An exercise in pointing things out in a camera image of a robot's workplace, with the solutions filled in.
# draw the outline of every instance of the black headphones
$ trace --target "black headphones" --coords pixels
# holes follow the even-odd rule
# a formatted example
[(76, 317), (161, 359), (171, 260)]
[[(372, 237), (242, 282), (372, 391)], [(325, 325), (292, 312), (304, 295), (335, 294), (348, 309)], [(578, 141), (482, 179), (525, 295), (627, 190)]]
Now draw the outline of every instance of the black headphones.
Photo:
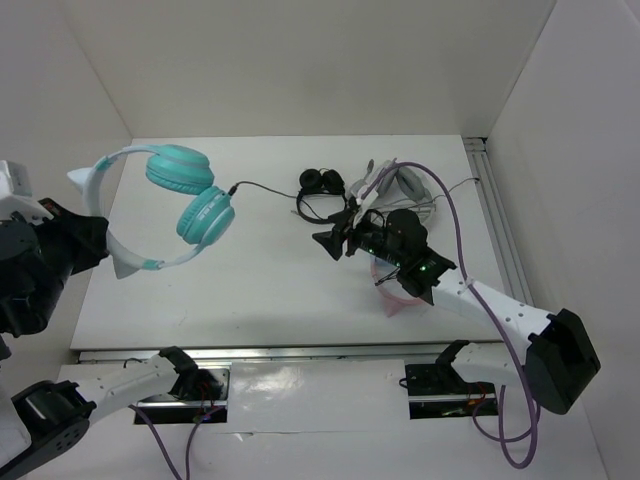
[(335, 170), (326, 170), (320, 173), (315, 168), (310, 168), (300, 175), (300, 192), (296, 197), (296, 210), (298, 215), (309, 223), (327, 225), (333, 223), (329, 218), (313, 218), (305, 214), (300, 208), (304, 197), (307, 195), (332, 195), (340, 196), (344, 200), (344, 208), (347, 208), (344, 180)]

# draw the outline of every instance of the white cat ear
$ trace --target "white cat ear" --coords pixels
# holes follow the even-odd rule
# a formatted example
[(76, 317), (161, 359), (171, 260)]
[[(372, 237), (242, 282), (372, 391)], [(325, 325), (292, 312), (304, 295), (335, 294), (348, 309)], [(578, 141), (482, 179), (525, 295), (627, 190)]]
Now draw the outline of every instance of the white cat ear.
[(118, 260), (116, 257), (113, 257), (113, 270), (116, 273), (116, 278), (118, 280), (121, 280), (133, 275), (140, 269), (132, 267), (131, 265), (127, 265), (126, 263)]
[(76, 187), (76, 189), (80, 193), (84, 193), (84, 186), (87, 183), (87, 178), (89, 177), (89, 173), (91, 172), (91, 170), (91, 167), (79, 168), (77, 170), (71, 170), (67, 173), (67, 178), (71, 180), (73, 186)]

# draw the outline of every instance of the pink object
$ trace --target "pink object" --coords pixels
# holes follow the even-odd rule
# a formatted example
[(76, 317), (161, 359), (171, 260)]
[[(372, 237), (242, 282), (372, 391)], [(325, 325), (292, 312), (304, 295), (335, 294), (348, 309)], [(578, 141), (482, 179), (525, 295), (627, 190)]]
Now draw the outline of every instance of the pink object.
[[(378, 273), (376, 258), (373, 256), (371, 257), (371, 276), (373, 277), (374, 282), (377, 282), (382, 277)], [(396, 313), (398, 313), (405, 307), (424, 304), (424, 302), (419, 298), (403, 298), (394, 295), (384, 286), (384, 284), (378, 285), (376, 289), (382, 297), (382, 307), (384, 308), (384, 313), (389, 318), (393, 317)]]

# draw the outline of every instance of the headphone cable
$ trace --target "headphone cable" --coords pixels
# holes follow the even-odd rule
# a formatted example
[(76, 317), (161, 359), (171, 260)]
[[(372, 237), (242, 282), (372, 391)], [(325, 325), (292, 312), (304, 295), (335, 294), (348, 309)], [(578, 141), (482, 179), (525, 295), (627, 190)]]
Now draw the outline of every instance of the headphone cable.
[[(262, 185), (260, 183), (256, 183), (256, 182), (251, 182), (249, 180), (242, 180), (236, 184), (234, 184), (228, 192), (228, 195), (230, 197), (233, 197), (233, 195), (235, 195), (236, 191), (238, 190), (238, 187), (240, 185), (253, 185), (254, 187), (258, 187), (258, 188), (262, 188), (263, 190), (266, 190), (267, 192), (271, 192), (271, 193), (275, 193), (276, 195), (280, 195), (281, 197), (285, 197), (285, 198), (290, 198), (292, 200), (295, 200), (296, 198), (298, 198), (296, 195), (289, 195), (287, 193), (281, 192), (279, 190), (275, 190), (273, 188), (267, 187), (265, 185)], [(320, 215), (318, 215), (318, 213), (311, 207), (311, 205), (309, 205), (309, 203), (306, 200), (302, 200), (302, 203), (305, 204), (305, 206), (311, 211), (311, 213), (313, 213), (313, 215), (316, 218), (322, 218)]]

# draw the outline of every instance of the white wall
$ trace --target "white wall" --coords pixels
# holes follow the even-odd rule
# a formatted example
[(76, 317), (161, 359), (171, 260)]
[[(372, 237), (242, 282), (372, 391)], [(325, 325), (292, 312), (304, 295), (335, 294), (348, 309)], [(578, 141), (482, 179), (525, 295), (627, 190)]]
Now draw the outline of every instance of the white wall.
[[(0, 66), (0, 158), (28, 167), (37, 198), (81, 212), (65, 172), (91, 165), (131, 137), (56, 2), (0, 2)], [(118, 177), (103, 190), (108, 206)], [(14, 355), (2, 373), (12, 392), (57, 378), (88, 280), (88, 274), (70, 279), (44, 333), (7, 342)]]
[(134, 137), (486, 136), (555, 0), (62, 0)]
[(489, 137), (537, 303), (575, 309), (600, 355), (584, 401), (612, 480), (638, 477), (640, 430), (640, 2), (628, 1), (559, 0)]

